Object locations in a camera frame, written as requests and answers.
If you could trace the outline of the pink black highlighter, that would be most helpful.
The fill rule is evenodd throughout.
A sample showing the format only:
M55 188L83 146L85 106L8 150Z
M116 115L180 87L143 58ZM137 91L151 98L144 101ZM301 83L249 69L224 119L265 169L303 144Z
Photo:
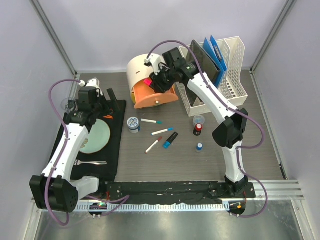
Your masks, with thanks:
M153 81L150 79L150 78L145 78L144 80L143 80L143 82L148 86L148 87L150 87L150 88L154 88L154 83L153 83Z

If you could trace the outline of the cream round drawer cabinet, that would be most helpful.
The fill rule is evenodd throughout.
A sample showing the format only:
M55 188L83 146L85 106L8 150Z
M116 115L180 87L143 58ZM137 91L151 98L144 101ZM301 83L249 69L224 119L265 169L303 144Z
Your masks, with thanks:
M144 83L144 79L149 78L153 72L152 67L145 66L147 56L147 54L136 56L128 63L126 68L133 107L143 109L178 101L179 97L174 86L166 93L155 93L152 88Z

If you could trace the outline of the blue plastic folder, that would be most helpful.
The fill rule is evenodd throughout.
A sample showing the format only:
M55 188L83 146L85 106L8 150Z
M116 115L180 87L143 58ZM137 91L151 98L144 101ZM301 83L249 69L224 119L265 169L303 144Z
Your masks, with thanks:
M214 86L218 88L227 72L227 66L220 50L220 47L213 36L210 39L205 38L203 42L203 49L212 58L217 69L219 70L218 76L214 81Z

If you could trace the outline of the blue black highlighter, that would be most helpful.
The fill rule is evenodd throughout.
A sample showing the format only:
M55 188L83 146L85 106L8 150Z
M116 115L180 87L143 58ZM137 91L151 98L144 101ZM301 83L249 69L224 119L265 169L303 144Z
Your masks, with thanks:
M169 146L173 143L173 141L177 138L179 134L177 132L174 132L166 141L165 143L163 144L163 147L165 149L168 149Z

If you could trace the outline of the cream perforated file organizer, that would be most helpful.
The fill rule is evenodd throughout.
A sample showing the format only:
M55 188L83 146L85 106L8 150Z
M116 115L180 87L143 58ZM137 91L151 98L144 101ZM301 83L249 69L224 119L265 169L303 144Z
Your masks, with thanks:
M240 80L245 55L245 45L238 36L219 39L216 42L227 66L227 72L224 74L218 90L234 106L240 107L248 98L248 94ZM189 117L210 112L199 98L196 98L195 103L191 104L191 100L186 93L186 87L182 83L176 83L175 86L179 90L186 113Z

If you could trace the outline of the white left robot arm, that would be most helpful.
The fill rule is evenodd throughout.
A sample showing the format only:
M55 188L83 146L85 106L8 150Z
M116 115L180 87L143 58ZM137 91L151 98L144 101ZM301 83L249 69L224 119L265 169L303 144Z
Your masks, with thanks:
M95 86L81 87L76 101L77 110L63 120L64 134L41 175L31 177L29 186L39 209L71 213L79 200L88 195L100 200L107 192L104 184L95 176L72 180L72 170L85 140L95 152L110 141L111 129L99 119L109 111L101 89Z

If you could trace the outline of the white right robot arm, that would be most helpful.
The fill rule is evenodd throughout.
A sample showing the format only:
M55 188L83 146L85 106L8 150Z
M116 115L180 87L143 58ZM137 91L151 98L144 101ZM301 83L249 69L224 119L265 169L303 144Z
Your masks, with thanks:
M149 75L151 88L156 93L164 93L174 83L181 83L195 93L210 110L219 126L212 137L222 149L226 172L226 193L233 198L243 193L248 184L248 177L242 169L241 146L247 124L247 111L237 109L212 84L202 70L196 55L189 52L193 60L188 62L176 47L162 56L150 52L144 60L147 67L153 69Z

